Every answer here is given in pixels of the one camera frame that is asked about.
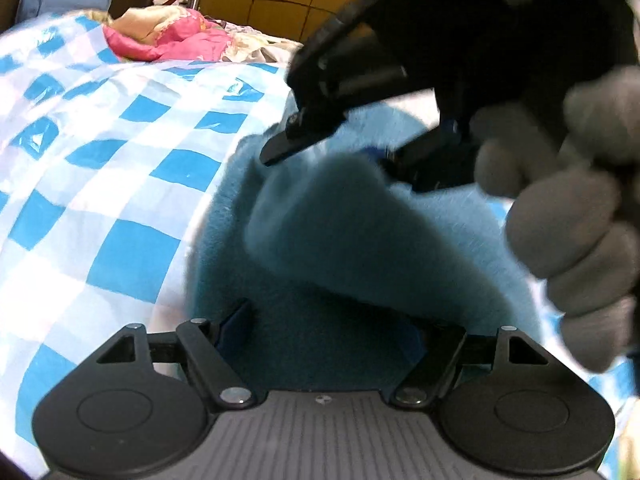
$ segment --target gray glove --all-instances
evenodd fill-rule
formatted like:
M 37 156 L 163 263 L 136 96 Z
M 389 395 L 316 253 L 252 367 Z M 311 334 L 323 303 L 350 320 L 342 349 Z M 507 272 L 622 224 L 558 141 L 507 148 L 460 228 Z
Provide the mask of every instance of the gray glove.
M 564 114 L 565 148 L 578 155 L 572 163 L 521 104 L 480 110 L 471 121 L 486 141 L 476 181 L 490 195 L 516 199 L 506 221 L 514 256 L 547 280 L 549 300 L 565 313 L 562 338 L 575 359 L 603 372 L 634 343 L 640 68 L 574 87 Z

